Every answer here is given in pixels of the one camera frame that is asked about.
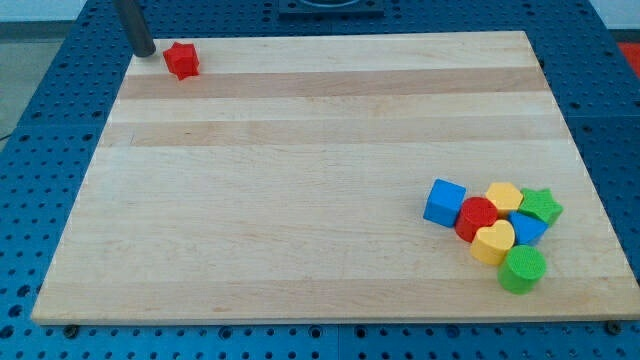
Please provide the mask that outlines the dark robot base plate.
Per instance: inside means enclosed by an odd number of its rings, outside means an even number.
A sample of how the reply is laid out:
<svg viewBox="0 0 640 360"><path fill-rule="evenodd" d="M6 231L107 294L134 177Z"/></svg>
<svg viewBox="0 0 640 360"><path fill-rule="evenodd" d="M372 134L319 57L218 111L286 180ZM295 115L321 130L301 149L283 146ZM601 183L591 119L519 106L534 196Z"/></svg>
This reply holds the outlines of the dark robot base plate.
<svg viewBox="0 0 640 360"><path fill-rule="evenodd" d="M385 0L276 0L280 18L304 16L382 16Z"/></svg>

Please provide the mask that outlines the dark cylindrical robot arm tool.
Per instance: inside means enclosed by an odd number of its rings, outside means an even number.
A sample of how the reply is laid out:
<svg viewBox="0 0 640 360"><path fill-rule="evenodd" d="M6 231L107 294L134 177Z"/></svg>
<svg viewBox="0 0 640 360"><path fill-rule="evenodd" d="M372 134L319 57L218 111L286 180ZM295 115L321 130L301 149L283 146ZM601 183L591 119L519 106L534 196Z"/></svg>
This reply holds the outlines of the dark cylindrical robot arm tool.
<svg viewBox="0 0 640 360"><path fill-rule="evenodd" d="M137 0L113 0L114 9L136 57L146 58L156 52L153 37Z"/></svg>

